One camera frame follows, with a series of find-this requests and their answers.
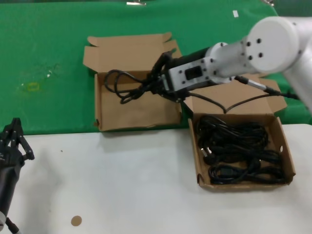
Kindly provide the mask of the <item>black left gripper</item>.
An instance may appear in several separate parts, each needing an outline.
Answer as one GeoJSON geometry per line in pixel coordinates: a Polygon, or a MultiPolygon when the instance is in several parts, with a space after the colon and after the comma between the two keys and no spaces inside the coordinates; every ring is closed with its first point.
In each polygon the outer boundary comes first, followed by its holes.
{"type": "Polygon", "coordinates": [[[24,166],[24,160],[34,160],[34,152],[24,137],[20,118],[13,118],[11,123],[4,126],[0,133],[0,167],[24,166]],[[8,146],[10,141],[15,142],[15,146],[8,146]],[[25,155],[18,149],[21,145],[25,155]]]}

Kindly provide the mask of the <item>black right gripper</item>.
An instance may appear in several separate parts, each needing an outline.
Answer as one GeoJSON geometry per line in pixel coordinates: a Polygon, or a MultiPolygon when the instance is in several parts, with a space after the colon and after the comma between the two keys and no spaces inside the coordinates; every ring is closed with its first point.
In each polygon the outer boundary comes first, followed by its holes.
{"type": "Polygon", "coordinates": [[[205,48],[180,58],[173,58],[172,52],[162,53],[150,72],[150,78],[162,74],[162,82],[152,84],[152,94],[181,103],[189,91],[209,87],[210,76],[204,59],[207,51],[205,48]]]}

